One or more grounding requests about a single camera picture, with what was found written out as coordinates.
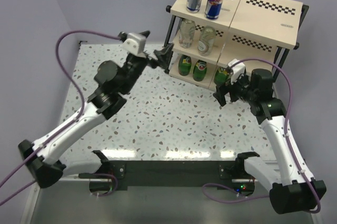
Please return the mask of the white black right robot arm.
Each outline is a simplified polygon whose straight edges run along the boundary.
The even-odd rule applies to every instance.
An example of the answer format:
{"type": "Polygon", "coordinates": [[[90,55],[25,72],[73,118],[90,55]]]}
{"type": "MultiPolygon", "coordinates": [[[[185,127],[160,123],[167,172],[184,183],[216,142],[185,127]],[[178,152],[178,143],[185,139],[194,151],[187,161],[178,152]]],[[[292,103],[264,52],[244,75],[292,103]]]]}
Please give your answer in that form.
{"type": "Polygon", "coordinates": [[[265,132],[279,171],[269,167],[255,152],[237,155],[234,172],[240,178],[249,175],[269,193],[271,205],[276,213],[315,211],[326,193],[323,180],[316,180],[302,158],[286,121],[283,102],[273,97],[272,73],[266,69],[255,69],[251,75],[243,74],[235,82],[229,79],[216,87],[214,97],[221,106],[226,104],[225,95],[231,102],[242,100],[250,105],[251,113],[265,132]]]}

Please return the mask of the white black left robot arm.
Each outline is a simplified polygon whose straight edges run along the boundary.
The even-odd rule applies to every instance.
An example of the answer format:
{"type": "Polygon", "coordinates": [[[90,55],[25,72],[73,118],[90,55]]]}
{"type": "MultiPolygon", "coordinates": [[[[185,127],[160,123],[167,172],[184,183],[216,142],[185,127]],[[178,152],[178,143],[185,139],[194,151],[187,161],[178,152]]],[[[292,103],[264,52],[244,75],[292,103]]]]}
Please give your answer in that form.
{"type": "Polygon", "coordinates": [[[148,30],[128,34],[121,32],[116,39],[122,41],[123,48],[128,52],[125,63],[119,66],[112,60],[102,62],[94,77],[98,84],[95,91],[88,99],[79,92],[82,105],[78,111],[46,136],[33,142],[23,140],[18,145],[27,169],[41,188],[52,186],[64,176],[94,174],[103,178],[108,174],[108,160],[98,151],[94,152],[96,161],[64,164],[61,156],[87,132],[118,113],[126,103],[123,96],[130,93],[145,67],[168,68],[173,44],[155,50],[156,58],[150,58],[144,51],[149,34],[148,30]]]}

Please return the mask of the green Perrier bottle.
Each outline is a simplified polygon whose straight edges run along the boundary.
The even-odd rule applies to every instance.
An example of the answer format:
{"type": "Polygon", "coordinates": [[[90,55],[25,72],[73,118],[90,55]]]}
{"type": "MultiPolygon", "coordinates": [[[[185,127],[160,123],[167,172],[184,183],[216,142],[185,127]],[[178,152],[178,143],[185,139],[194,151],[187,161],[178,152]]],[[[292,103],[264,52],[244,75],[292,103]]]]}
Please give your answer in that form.
{"type": "Polygon", "coordinates": [[[214,83],[217,86],[223,85],[230,77],[231,72],[229,68],[219,67],[215,72],[214,83]]]}
{"type": "Polygon", "coordinates": [[[198,60],[193,68],[193,79],[196,82],[201,82],[207,73],[207,62],[198,60]]]}

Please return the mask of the clear bottle green cap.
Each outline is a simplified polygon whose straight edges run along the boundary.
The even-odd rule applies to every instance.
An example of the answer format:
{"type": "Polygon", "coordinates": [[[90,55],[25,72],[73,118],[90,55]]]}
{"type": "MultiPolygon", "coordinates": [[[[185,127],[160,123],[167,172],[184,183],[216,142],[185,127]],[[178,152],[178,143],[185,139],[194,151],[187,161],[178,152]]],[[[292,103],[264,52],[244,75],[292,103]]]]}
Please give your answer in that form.
{"type": "Polygon", "coordinates": [[[195,22],[189,19],[183,19],[179,29],[179,44],[183,48],[190,48],[193,43],[195,33],[195,22]]]}
{"type": "Polygon", "coordinates": [[[202,56],[209,55],[213,49],[216,38],[216,30],[211,26],[205,26],[198,41],[198,52],[202,56]]]}

